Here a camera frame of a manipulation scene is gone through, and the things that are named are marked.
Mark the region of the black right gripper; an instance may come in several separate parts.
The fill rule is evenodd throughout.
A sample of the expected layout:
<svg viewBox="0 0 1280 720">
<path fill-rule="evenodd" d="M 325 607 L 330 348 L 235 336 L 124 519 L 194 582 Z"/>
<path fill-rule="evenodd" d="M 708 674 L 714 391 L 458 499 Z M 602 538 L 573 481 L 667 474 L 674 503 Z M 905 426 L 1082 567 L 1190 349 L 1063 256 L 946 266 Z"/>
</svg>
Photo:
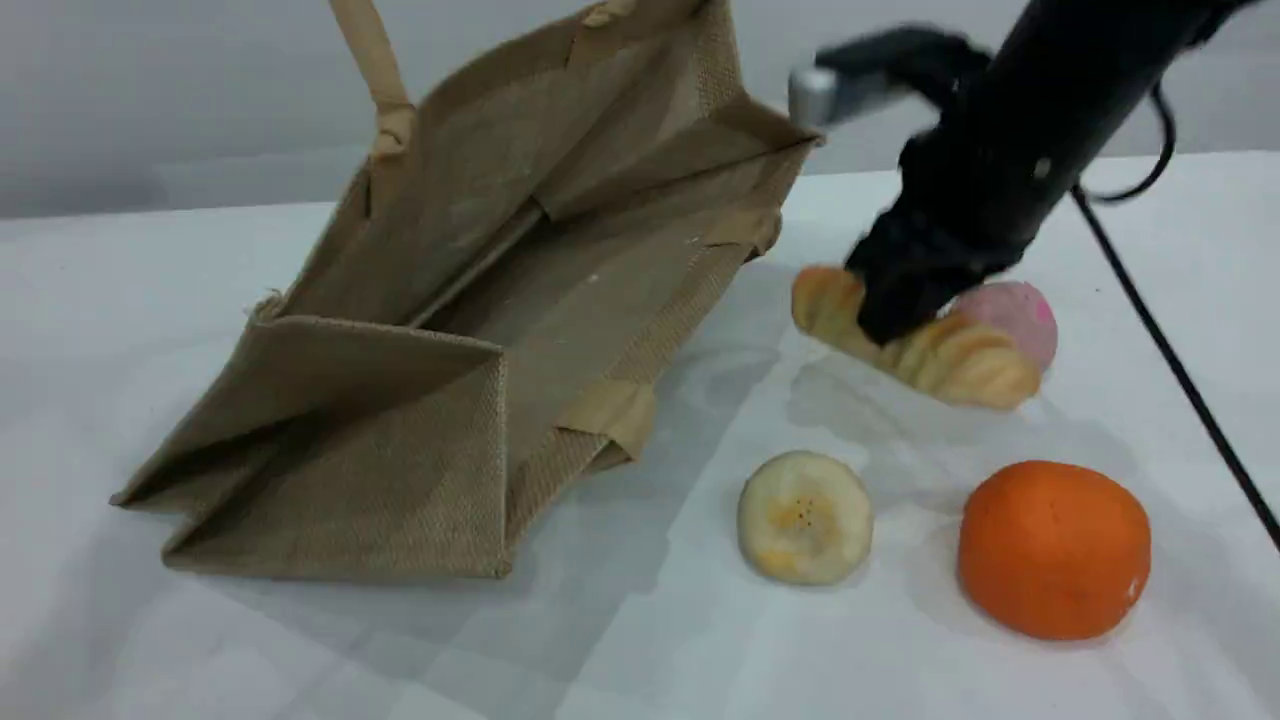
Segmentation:
<svg viewBox="0 0 1280 720">
<path fill-rule="evenodd" d="M 902 188 L 846 259 L 863 284 L 858 324 L 886 345 L 1018 263 L 1096 156 L 1096 111 L 1079 105 L 952 105 L 910 138 Z"/>
</svg>

